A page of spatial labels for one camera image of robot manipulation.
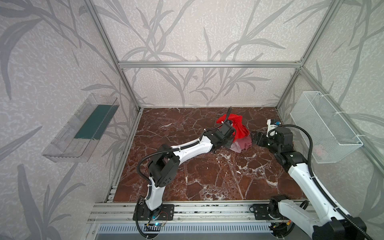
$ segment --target black cable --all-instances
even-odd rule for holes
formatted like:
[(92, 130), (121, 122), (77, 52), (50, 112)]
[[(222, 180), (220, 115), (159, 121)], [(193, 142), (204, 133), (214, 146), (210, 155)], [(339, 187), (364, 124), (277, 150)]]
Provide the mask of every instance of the black cable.
[(157, 237), (158, 234), (156, 234), (156, 236), (154, 236), (154, 237), (149, 238), (149, 236), (145, 235), (144, 232), (141, 230), (141, 228), (139, 226), (139, 221), (138, 221), (138, 218), (137, 218), (137, 211), (138, 211), (138, 208), (139, 208), (140, 200), (144, 200), (144, 198), (142, 196), (139, 197), (139, 199), (137, 200), (137, 203), (136, 203), (135, 212), (133, 213), (133, 218), (135, 218), (135, 216), (136, 216), (135, 223), (136, 223), (137, 230), (139, 231), (141, 236), (145, 237), (146, 239), (154, 239), (155, 237)]
[[(305, 210), (308, 207), (308, 205), (309, 205), (308, 200), (305, 200), (305, 201), (303, 201), (300, 204), (300, 207)], [(292, 222), (291, 227), (287, 230), (287, 232), (285, 234), (278, 235), (278, 236), (274, 235), (274, 236), (277, 237), (277, 238), (284, 238), (284, 237), (286, 237), (288, 234), (290, 234), (293, 231), (293, 228), (295, 227), (295, 225), (296, 224)], [(283, 229), (283, 228), (273, 228), (273, 230), (281, 230), (281, 229)]]
[(150, 157), (152, 157), (152, 156), (154, 156), (154, 155), (156, 155), (156, 154), (162, 154), (162, 153), (167, 153), (167, 152), (176, 152), (176, 151), (183, 150), (183, 149), (186, 149), (186, 148), (189, 148), (189, 147), (193, 147), (193, 146), (199, 144), (199, 142), (200, 142), (200, 141), (196, 140), (196, 142), (191, 143), (191, 144), (186, 145), (186, 146), (181, 147), (181, 148), (172, 148), (172, 149), (161, 150), (161, 151), (154, 152), (154, 153), (152, 153), (152, 154), (150, 154), (150, 155), (147, 155), (147, 156), (145, 156), (143, 159), (141, 159), (140, 162), (137, 164), (136, 171), (137, 171), (137, 173), (138, 173), (142, 178), (144, 178), (147, 182), (149, 182), (149, 184), (151, 184), (152, 182), (149, 180), (149, 178), (148, 178), (144, 173), (142, 173), (141, 170), (140, 170), (140, 166), (141, 166), (141, 164), (142, 164), (145, 160), (147, 160), (148, 158), (150, 158)]
[(210, 129), (206, 130), (206, 132), (215, 130), (215, 129), (220, 128), (221, 126), (223, 126), (223, 124), (228, 120), (229, 115), (231, 114), (231, 111), (232, 111), (232, 107), (229, 107), (229, 109), (227, 111), (227, 114), (225, 115), (225, 120), (219, 126), (210, 128)]
[[(313, 173), (313, 170), (312, 170), (312, 165), (311, 165), (311, 156), (312, 156), (312, 149), (313, 149), (313, 142), (312, 142), (312, 138), (311, 136), (309, 135), (309, 133), (307, 131), (305, 131), (304, 129), (302, 129), (301, 127), (299, 126), (296, 126), (296, 125), (292, 125), (292, 124), (286, 124), (286, 125), (282, 125), (280, 127), (294, 127), (294, 128), (297, 128), (299, 130), (301, 130), (309, 139), (309, 142), (310, 142), (310, 147), (308, 149), (308, 171), (309, 171), (309, 174), (312, 178), (312, 181), (315, 183), (316, 187), (320, 190), (320, 192), (322, 193), (322, 195), (327, 199), (327, 201), (332, 205), (332, 207), (337, 211), (339, 212), (354, 228), (356, 228), (366, 239), (368, 240), (373, 240), (372, 237), (370, 237), (363, 229), (361, 229), (359, 226), (356, 225), (356, 223), (353, 222), (353, 220), (351, 219), (351, 217), (347, 214), (345, 214), (343, 212), (343, 210), (341, 210), (339, 208), (339, 206), (328, 196), (328, 194), (324, 191), (324, 189), (320, 186), (320, 183), (317, 181), (317, 179), (315, 178), (315, 175)], [(267, 132), (267, 136), (269, 136), (269, 134), (275, 129), (272, 129), (270, 131)]]

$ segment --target leaf pattern wallpaper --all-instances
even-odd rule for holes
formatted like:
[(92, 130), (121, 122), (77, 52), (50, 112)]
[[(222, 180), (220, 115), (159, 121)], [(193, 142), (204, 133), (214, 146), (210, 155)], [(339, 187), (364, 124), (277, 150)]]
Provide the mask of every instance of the leaf pattern wallpaper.
[[(345, 0), (306, 63), (306, 68), (382, 153), (383, 13), (382, 0)], [(302, 91), (312, 90), (303, 77), (298, 78), (279, 109), (284, 122), (292, 122), (289, 113)], [(300, 135), (296, 136), (296, 148), (307, 151)], [(350, 213), (366, 222), (369, 234), (381, 239), (384, 179), (363, 151), (358, 149), (334, 164), (314, 163), (314, 171)]]
[[(136, 109), (82, 1), (0, 0), (0, 239), (78, 239)], [(90, 93), (120, 107), (87, 163), (41, 155)]]
[[(296, 61), (331, 1), (94, 2), (120, 61)], [(293, 71), (124, 69), (140, 104), (157, 107), (268, 106)]]

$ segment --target green panel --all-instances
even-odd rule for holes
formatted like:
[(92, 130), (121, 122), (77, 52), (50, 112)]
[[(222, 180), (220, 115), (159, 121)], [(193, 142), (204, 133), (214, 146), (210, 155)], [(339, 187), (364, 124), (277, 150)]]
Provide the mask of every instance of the green panel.
[(98, 105), (74, 138), (100, 140), (119, 106)]

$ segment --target marble surface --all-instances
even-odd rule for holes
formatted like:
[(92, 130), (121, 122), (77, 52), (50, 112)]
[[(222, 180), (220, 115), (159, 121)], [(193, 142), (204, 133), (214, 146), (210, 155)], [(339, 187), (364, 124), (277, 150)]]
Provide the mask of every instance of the marble surface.
[[(145, 109), (128, 155), (114, 201), (135, 202), (147, 194), (147, 182), (136, 173), (137, 162), (161, 144), (176, 145), (196, 139), (204, 128), (215, 126), (227, 108)], [(266, 120), (278, 118), (275, 108), (233, 108), (243, 116), (250, 131), (266, 132)], [(147, 175), (144, 162), (141, 169)], [(236, 153), (221, 148), (216, 154), (201, 154), (188, 160), (163, 195), (163, 201), (266, 200), (287, 194), (304, 198), (296, 182), (267, 149), (253, 145)]]

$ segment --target clothing pile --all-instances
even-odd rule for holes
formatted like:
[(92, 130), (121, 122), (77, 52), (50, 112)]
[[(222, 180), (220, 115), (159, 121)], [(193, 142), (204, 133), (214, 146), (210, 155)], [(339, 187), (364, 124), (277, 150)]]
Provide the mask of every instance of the clothing pile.
[[(216, 123), (221, 123), (225, 120), (226, 115), (220, 117)], [(249, 130), (242, 124), (243, 116), (229, 114), (228, 120), (232, 121), (232, 126), (235, 128), (235, 138), (233, 139), (231, 150), (241, 152), (247, 150), (252, 145), (252, 139)]]

